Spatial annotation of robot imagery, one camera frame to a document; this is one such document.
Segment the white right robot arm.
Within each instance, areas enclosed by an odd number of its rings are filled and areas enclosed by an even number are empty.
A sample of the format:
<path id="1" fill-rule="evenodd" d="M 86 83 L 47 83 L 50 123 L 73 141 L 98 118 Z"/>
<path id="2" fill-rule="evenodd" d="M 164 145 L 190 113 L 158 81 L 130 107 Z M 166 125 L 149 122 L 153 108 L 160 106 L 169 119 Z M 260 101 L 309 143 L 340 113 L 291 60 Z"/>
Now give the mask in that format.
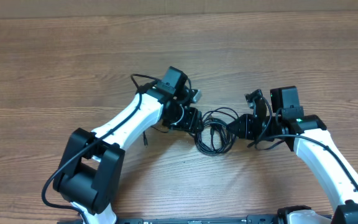
<path id="1" fill-rule="evenodd" d="M 286 143 L 312 171 L 334 211 L 331 218 L 297 205 L 277 211 L 279 223 L 358 223 L 358 173 L 336 147 L 326 125 L 316 115 L 306 116 L 297 97 L 246 95 L 251 114 L 227 126 L 235 136 L 257 147 L 262 141 Z"/>

